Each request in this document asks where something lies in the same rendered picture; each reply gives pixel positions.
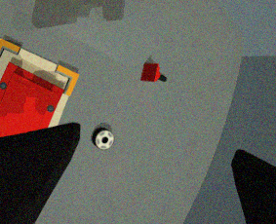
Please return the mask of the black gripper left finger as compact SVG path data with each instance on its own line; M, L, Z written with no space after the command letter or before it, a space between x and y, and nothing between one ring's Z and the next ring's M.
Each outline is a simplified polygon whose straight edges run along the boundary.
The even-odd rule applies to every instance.
M0 224L34 224L71 163L80 125L0 136Z

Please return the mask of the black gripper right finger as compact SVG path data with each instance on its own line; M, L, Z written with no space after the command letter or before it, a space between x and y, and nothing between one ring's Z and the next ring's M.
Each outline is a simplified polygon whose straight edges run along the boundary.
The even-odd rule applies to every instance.
M276 224L276 167L244 150L235 151L231 166L245 223Z

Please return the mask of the black toy tyre with white hub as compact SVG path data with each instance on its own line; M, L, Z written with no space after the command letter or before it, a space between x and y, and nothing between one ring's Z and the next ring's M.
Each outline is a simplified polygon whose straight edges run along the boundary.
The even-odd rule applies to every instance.
M102 140L102 137L105 138ZM94 131L94 136L92 136L92 142L95 146L101 151L109 150L114 143L114 134L113 131L110 131L107 128L98 128Z

